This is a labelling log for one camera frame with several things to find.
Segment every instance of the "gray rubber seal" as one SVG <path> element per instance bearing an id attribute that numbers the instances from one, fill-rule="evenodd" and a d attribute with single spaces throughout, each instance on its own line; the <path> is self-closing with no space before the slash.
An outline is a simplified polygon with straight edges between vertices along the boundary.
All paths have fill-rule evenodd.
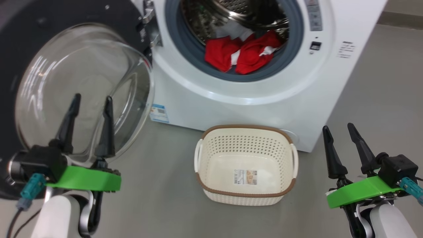
<path id="1" fill-rule="evenodd" d="M 223 73 L 204 60 L 205 48 L 192 35 L 182 15 L 180 0 L 166 1 L 166 24 L 170 37 L 179 52 L 195 67 L 223 80 L 234 82 L 253 82 L 262 80 L 283 70 L 297 55 L 303 40 L 304 23 L 296 0 L 277 0 L 289 19 L 289 40 L 283 49 L 277 51 L 270 63 L 248 75 L 235 73 L 235 67 Z"/>

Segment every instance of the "front-loading washing machine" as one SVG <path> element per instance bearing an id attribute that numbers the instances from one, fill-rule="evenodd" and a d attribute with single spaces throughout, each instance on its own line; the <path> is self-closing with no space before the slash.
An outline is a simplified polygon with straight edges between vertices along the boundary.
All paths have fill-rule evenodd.
<path id="1" fill-rule="evenodd" d="M 247 75 L 220 72 L 205 62 L 204 43 L 215 26 L 245 24 L 237 14 L 249 16 L 251 2 L 0 0 L 0 197 L 19 197 L 12 156 L 47 145 L 75 93 L 71 158 L 81 166 L 92 162 L 107 95 L 117 156 L 148 116 L 197 130 L 272 126 L 310 152 L 386 0 L 277 0 L 283 24 L 270 28 L 284 45 L 273 59 Z"/>

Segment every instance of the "laundry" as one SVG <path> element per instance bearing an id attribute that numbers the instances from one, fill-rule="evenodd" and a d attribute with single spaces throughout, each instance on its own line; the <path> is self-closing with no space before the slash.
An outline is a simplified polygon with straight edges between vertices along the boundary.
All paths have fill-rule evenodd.
<path id="1" fill-rule="evenodd" d="M 218 28 L 216 36 L 226 36 L 206 42 L 205 61 L 222 72 L 237 65 L 235 71 L 243 75 L 269 63 L 273 52 L 282 45 L 277 34 L 271 30 L 256 39 L 253 32 L 246 29 L 238 23 Z"/>
<path id="2" fill-rule="evenodd" d="M 258 70 L 272 60 L 273 52 L 281 46 L 273 30 L 258 39 L 245 42 L 241 46 L 235 71 L 244 75 Z"/>

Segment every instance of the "empty basket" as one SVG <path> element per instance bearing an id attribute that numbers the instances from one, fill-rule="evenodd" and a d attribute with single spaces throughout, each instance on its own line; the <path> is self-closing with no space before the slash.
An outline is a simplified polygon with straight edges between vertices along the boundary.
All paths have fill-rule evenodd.
<path id="1" fill-rule="evenodd" d="M 276 128 L 215 126 L 197 143 L 194 170 L 213 201 L 272 205 L 294 186 L 298 152 L 289 136 Z"/>

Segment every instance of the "basket handle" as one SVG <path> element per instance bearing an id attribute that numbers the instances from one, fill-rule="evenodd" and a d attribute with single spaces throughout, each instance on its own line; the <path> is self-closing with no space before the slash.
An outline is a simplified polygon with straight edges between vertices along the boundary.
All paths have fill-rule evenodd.
<path id="1" fill-rule="evenodd" d="M 292 154 L 294 155 L 294 173 L 292 175 L 293 178 L 296 178 L 298 175 L 298 150 L 294 144 L 291 144 L 292 147 Z"/>
<path id="2" fill-rule="evenodd" d="M 198 168 L 200 167 L 200 154 L 203 148 L 203 139 L 200 139 L 197 142 L 197 146 L 195 147 L 195 154 L 194 154 L 194 171 L 198 173 Z"/>

